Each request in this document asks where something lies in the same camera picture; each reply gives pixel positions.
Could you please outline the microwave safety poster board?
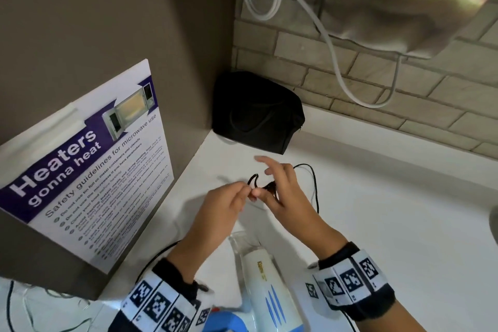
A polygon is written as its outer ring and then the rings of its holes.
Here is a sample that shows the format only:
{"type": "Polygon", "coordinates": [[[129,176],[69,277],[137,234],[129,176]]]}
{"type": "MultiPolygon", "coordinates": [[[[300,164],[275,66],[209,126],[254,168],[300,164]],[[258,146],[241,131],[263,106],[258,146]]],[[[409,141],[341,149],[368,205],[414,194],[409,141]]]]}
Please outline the microwave safety poster board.
{"type": "Polygon", "coordinates": [[[173,180],[147,59],[0,146],[0,210],[104,274],[173,180]]]}

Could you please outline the black zip pouch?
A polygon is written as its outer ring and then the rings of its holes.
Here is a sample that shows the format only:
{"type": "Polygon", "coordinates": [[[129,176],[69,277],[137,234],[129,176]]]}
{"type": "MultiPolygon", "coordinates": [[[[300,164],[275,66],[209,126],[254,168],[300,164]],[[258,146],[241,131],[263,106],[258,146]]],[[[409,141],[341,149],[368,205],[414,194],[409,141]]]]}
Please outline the black zip pouch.
{"type": "Polygon", "coordinates": [[[282,155],[304,122],[300,98],[267,78],[224,72],[214,84],[212,130],[223,138],[282,155]]]}

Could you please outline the person's left forearm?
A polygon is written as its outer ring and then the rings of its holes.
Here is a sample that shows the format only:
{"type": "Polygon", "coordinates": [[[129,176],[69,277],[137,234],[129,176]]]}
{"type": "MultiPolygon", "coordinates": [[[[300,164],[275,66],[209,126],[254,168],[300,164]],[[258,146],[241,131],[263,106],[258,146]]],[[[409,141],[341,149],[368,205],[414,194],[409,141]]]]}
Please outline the person's left forearm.
{"type": "Polygon", "coordinates": [[[193,284],[195,276],[203,264],[196,248],[179,242],[166,256],[166,260],[171,263],[180,273],[182,280],[186,284],[193,284]]]}

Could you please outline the left wristband with marker tags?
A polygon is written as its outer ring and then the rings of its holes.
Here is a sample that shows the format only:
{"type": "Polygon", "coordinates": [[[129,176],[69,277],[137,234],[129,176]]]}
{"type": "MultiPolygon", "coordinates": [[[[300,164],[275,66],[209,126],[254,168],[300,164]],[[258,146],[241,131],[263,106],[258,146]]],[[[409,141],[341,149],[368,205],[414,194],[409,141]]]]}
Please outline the left wristband with marker tags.
{"type": "Polygon", "coordinates": [[[214,300],[211,288],[185,283],[179,270],[161,259],[122,301],[108,332],[202,332],[214,300]]]}

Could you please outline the white and blue hair dryer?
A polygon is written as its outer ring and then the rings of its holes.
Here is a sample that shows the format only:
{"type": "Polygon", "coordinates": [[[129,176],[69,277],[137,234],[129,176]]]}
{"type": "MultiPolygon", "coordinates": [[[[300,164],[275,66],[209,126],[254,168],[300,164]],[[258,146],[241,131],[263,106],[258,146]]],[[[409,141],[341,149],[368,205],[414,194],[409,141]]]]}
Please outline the white and blue hair dryer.
{"type": "Polygon", "coordinates": [[[240,267],[243,305],[212,310],[202,332],[305,332],[304,322],[274,259],[245,232],[229,237],[240,267]]]}

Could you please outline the wristband with marker tags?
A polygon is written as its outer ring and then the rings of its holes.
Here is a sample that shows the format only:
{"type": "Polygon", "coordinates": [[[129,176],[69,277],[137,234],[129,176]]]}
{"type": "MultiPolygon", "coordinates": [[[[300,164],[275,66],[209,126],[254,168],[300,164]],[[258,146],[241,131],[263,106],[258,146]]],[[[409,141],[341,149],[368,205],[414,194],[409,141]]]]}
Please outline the wristband with marker tags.
{"type": "Polygon", "coordinates": [[[185,283],[179,270],[161,259],[122,301],[108,332],[202,332],[214,300],[211,288],[185,283]]]}
{"type": "Polygon", "coordinates": [[[354,322],[384,316],[395,304],[395,291],[364,250],[348,242],[330,257],[308,267],[318,299],[354,322]]]}

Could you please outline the person's right hand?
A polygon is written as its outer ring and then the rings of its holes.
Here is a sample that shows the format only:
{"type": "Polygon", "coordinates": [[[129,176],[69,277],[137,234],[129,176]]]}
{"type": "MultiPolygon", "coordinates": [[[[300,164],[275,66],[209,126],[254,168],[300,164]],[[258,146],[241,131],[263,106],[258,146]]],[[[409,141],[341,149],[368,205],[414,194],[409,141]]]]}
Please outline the person's right hand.
{"type": "Polygon", "coordinates": [[[255,156],[254,159],[267,165],[265,174],[273,176],[276,184],[278,205],[267,207],[291,235],[307,246],[316,236],[319,223],[325,221],[302,191],[293,166],[281,164],[267,156],[255,156]]]}

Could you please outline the person's left hand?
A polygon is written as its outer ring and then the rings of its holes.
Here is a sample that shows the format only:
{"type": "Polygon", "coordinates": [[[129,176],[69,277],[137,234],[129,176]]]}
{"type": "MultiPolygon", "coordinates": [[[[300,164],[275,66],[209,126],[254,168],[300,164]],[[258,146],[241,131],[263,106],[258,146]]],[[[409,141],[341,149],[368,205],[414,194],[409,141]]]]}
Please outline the person's left hand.
{"type": "Polygon", "coordinates": [[[238,192],[251,192],[244,182],[223,185],[207,192],[193,224],[181,242],[199,251],[204,260],[231,234],[239,214],[231,212],[238,192]]]}

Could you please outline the right wristband with marker tags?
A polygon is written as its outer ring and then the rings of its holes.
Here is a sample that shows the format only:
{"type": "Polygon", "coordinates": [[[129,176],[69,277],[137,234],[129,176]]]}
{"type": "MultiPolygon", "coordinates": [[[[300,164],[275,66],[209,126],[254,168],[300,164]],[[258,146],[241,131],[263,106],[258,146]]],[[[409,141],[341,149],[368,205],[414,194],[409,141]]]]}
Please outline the right wristband with marker tags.
{"type": "Polygon", "coordinates": [[[395,304],[395,291],[364,250],[348,242],[330,257],[308,267],[318,299],[354,322],[384,316],[395,304]]]}

